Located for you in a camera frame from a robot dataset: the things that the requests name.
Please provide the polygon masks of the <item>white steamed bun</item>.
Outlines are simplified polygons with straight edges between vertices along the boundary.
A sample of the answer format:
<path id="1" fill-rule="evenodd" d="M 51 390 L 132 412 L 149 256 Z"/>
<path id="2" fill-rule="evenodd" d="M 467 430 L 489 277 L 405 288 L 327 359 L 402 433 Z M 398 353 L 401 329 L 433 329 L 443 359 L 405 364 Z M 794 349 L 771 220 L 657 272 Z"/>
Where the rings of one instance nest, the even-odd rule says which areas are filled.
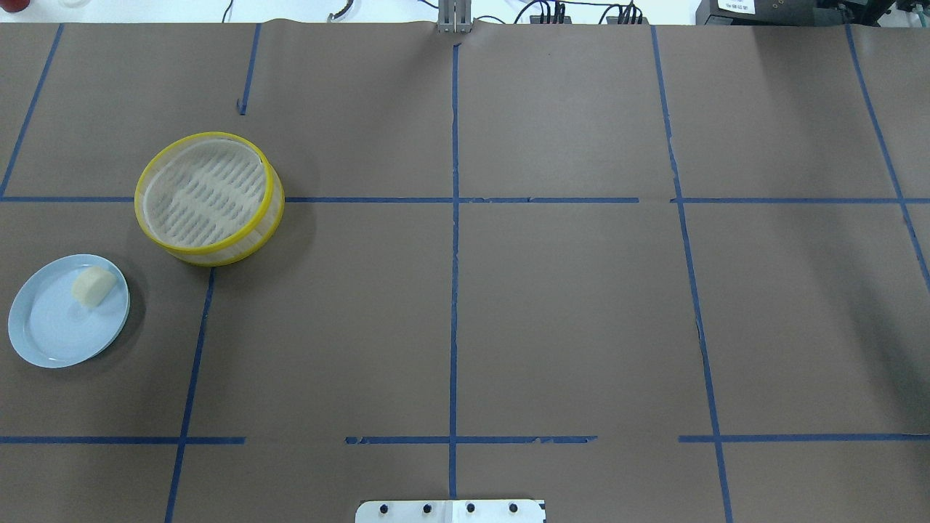
<path id="1" fill-rule="evenodd" d="M 97 307 L 116 285 L 116 276 L 100 266 L 87 266 L 72 284 L 72 295 L 80 305 Z"/>

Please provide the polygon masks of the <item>yellow round steamer basket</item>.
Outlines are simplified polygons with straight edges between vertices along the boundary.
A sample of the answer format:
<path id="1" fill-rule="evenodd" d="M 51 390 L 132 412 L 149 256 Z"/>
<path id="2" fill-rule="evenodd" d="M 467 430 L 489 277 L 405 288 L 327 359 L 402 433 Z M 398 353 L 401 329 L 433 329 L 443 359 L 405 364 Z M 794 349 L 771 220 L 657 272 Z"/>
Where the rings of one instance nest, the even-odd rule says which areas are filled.
<path id="1" fill-rule="evenodd" d="M 267 156 L 236 134 L 182 138 L 157 153 L 137 181 L 143 234 L 195 266 L 236 264 L 259 251 L 280 225 L 283 185 Z"/>

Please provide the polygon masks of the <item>light blue plate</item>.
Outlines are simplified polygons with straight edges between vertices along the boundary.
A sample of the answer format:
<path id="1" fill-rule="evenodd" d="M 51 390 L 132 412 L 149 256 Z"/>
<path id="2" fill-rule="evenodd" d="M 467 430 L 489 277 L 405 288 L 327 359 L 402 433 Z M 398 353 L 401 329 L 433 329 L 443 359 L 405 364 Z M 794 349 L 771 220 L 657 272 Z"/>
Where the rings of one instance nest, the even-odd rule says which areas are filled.
<path id="1" fill-rule="evenodd" d="M 92 309 L 72 295 L 74 280 L 87 266 L 104 267 L 116 276 L 116 285 Z M 14 351 L 26 362 L 65 368 L 108 348 L 125 327 L 130 307 L 125 275 L 109 259 L 69 255 L 51 261 L 26 280 L 11 304 L 7 333 Z"/>

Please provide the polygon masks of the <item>grey metal post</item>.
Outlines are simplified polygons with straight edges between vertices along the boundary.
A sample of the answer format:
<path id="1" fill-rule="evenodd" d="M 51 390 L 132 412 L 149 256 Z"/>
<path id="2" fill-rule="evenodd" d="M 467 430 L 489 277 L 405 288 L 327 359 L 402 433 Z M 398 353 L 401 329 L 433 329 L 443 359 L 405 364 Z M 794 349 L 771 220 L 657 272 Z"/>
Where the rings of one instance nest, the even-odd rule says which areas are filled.
<path id="1" fill-rule="evenodd" d="M 474 27 L 471 0 L 439 0 L 437 7 L 437 29 L 439 33 L 471 33 Z"/>

